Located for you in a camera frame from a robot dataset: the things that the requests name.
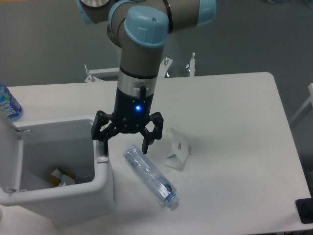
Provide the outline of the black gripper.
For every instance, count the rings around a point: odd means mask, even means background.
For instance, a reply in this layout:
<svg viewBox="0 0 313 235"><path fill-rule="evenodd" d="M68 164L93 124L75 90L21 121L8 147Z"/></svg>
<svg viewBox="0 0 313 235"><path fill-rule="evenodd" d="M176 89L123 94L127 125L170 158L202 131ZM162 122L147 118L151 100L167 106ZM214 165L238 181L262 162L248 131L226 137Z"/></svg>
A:
<svg viewBox="0 0 313 235"><path fill-rule="evenodd" d="M143 154L147 154L148 146L154 140L162 138L164 119L160 112L150 115L152 100L153 95L147 95L146 87L139 88L138 97L117 89L113 113L107 114L101 110L96 112L91 138L104 143L104 154L109 153L108 140L119 133L141 133ZM146 128L150 121L154 124L152 132Z"/></svg>

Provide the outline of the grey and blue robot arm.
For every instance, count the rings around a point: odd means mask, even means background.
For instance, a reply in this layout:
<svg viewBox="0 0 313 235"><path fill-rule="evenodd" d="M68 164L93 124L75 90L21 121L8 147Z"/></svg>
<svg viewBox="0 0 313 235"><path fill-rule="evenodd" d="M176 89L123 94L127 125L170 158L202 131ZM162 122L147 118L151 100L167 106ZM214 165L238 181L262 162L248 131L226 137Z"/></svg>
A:
<svg viewBox="0 0 313 235"><path fill-rule="evenodd" d="M86 23L108 22L108 37L121 49L114 110L98 111L91 137L104 144L117 134L143 136L142 151L162 138L164 119L151 113L159 67L168 36L211 22L214 0L79 0Z"/></svg>

